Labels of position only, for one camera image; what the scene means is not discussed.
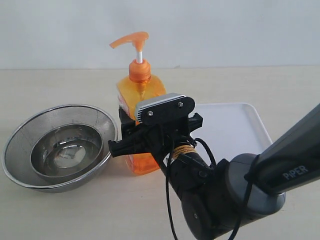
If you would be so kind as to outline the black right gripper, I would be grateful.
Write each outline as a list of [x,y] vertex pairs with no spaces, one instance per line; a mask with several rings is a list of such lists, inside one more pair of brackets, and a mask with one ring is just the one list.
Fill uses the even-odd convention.
[[112,157],[150,153],[156,160],[162,160],[179,145],[195,146],[191,133],[203,125],[203,118],[198,113],[153,126],[136,124],[121,107],[118,116],[122,140],[108,141]]

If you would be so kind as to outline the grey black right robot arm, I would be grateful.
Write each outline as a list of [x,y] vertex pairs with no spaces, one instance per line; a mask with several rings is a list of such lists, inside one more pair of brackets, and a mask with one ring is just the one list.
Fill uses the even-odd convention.
[[203,125],[190,97],[138,105],[137,121],[119,111],[122,140],[109,141],[113,157],[150,153],[181,201],[193,236],[213,240],[278,212],[286,192],[320,178],[320,108],[316,106],[260,154],[206,164],[196,151]]

